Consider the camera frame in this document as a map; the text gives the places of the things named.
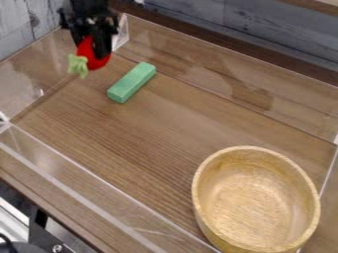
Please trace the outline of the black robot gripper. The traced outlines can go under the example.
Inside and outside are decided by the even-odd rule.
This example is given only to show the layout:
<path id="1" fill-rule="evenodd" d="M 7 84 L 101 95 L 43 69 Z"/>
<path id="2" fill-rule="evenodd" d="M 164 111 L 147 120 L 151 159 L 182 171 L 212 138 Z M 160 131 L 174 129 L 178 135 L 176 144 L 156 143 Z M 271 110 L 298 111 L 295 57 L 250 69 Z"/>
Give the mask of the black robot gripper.
<path id="1" fill-rule="evenodd" d="M 93 28 L 95 57 L 105 57 L 111 52 L 112 35 L 119 33 L 119 18 L 108 7 L 108 0 L 63 0 L 57 13 L 60 26 L 69 30 L 75 45 L 80 44 Z"/>

